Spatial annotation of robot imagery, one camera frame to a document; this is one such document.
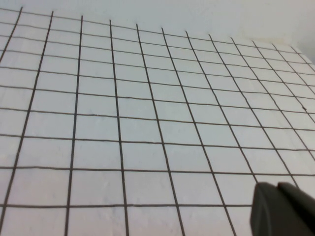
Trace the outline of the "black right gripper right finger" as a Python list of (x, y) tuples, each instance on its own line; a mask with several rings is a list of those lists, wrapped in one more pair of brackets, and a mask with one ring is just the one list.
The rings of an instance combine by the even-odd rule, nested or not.
[(315, 199), (287, 182), (279, 182), (277, 188), (284, 194), (302, 222), (315, 235)]

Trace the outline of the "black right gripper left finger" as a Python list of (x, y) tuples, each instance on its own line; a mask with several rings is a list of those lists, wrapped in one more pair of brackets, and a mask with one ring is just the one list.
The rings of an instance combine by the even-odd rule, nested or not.
[(299, 233), (299, 221), (289, 201), (266, 182), (255, 186), (250, 224), (254, 236), (295, 236)]

